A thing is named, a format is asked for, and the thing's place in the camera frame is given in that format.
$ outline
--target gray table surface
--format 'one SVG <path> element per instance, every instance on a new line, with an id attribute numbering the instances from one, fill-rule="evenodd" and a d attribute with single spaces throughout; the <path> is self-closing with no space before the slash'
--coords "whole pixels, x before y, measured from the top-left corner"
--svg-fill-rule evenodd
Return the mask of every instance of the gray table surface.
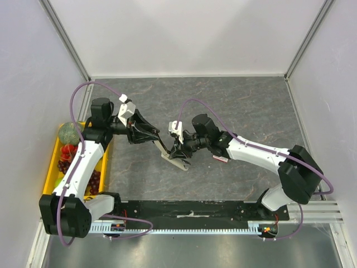
<path id="1" fill-rule="evenodd" d="M 302 136 L 283 77 L 145 78 L 100 80 L 128 95 L 143 117 L 161 130 L 170 149 L 168 123 L 177 119 L 189 98 L 205 101 L 235 133 L 274 147 L 303 145 Z M 91 99 L 108 97 L 119 109 L 112 92 L 94 86 Z M 193 117 L 212 114 L 191 102 L 184 109 L 184 129 L 193 132 Z M 200 150 L 182 171 L 160 157 L 151 142 L 130 145 L 115 136 L 109 155 L 107 190 L 131 200 L 256 200 L 279 178 L 261 167 L 242 161 L 223 163 Z"/>
<path id="2" fill-rule="evenodd" d="M 296 116 L 281 77 L 110 79 L 105 83 L 128 94 L 143 116 L 161 129 L 168 147 L 169 121 L 176 120 L 188 98 L 207 102 L 239 135 L 274 147 L 302 143 Z M 91 98 L 116 96 L 95 87 Z M 182 118 L 193 131 L 191 119 L 207 110 L 190 103 Z M 139 200 L 256 200 L 277 185 L 276 175 L 252 164 L 212 159 L 197 152 L 187 172 L 160 158 L 152 143 L 130 145 L 115 137 L 110 151 L 107 190 L 123 199 Z M 296 226 L 281 226 L 279 234 Z M 293 239 L 262 242 L 235 235 L 147 235 L 110 242 L 101 236 L 76 239 L 68 249 L 52 237 L 43 268 L 60 267 L 341 267 L 328 225 L 303 226 Z"/>

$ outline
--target gray tabletop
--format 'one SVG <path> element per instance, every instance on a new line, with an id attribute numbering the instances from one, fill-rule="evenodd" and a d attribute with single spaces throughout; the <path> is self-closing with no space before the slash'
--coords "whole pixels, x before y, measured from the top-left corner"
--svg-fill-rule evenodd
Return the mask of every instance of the gray tabletop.
<path id="1" fill-rule="evenodd" d="M 182 103 L 192 97 L 208 103 L 231 130 L 249 140 L 274 147 L 303 145 L 283 77 L 101 81 L 127 94 L 143 117 L 161 130 L 169 149 L 173 138 L 168 123 L 177 119 Z M 119 108 L 117 97 L 105 88 L 94 87 L 91 98 L 97 97 L 108 97 Z M 191 120 L 200 113 L 212 116 L 204 106 L 189 103 L 182 116 L 184 129 L 193 132 Z M 119 192 L 123 199 L 256 200 L 279 183 L 268 170 L 242 161 L 226 164 L 213 159 L 208 150 L 197 152 L 189 170 L 182 171 L 162 159 L 151 142 L 130 145 L 126 137 L 115 136 L 112 145 L 107 190 Z"/>

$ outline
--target yellow bin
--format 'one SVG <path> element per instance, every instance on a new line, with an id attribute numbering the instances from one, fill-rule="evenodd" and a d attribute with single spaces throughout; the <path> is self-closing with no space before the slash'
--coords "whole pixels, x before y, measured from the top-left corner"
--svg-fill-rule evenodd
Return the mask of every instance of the yellow bin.
<path id="1" fill-rule="evenodd" d="M 60 139 L 57 137 L 56 144 L 54 148 L 54 153 L 52 154 L 51 164 L 49 168 L 49 172 L 47 173 L 46 183 L 44 187 L 43 194 L 52 194 L 55 189 L 55 181 L 59 178 L 62 178 L 64 174 L 58 170 L 58 161 L 60 160 L 60 156 L 62 154 L 61 147 L 64 146 Z M 108 153 L 109 153 L 110 144 L 108 145 L 103 157 L 98 161 L 95 166 L 96 171 L 100 171 L 100 183 L 99 183 L 99 192 L 104 191 L 105 187 L 105 174 L 107 173 L 107 164 L 108 164 Z M 91 195 L 89 192 L 89 187 L 87 187 L 84 200 L 87 198 L 95 198 L 96 195 Z"/>

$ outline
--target white wall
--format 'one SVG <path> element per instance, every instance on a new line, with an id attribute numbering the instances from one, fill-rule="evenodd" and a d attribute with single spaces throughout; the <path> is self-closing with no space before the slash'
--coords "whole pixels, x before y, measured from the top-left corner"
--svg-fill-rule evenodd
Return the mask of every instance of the white wall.
<path id="1" fill-rule="evenodd" d="M 92 76 L 283 74 L 324 0 L 51 0 Z"/>
<path id="2" fill-rule="evenodd" d="M 317 162 L 357 250 L 357 2 L 338 0 L 291 78 Z"/>
<path id="3" fill-rule="evenodd" d="M 25 267 L 56 132 L 82 78 L 38 1 L 0 1 L 0 33 L 0 260 Z"/>

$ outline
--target watermelon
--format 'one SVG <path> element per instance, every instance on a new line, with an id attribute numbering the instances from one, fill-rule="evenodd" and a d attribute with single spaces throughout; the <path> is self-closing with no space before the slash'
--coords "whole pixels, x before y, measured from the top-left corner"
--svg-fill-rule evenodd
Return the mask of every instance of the watermelon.
<path id="1" fill-rule="evenodd" d="M 81 124 L 77 123 L 77 126 L 81 132 L 84 130 L 84 127 Z M 58 131 L 58 138 L 63 144 L 78 145 L 79 143 L 79 135 L 72 122 L 64 123 L 60 127 L 60 130 Z"/>

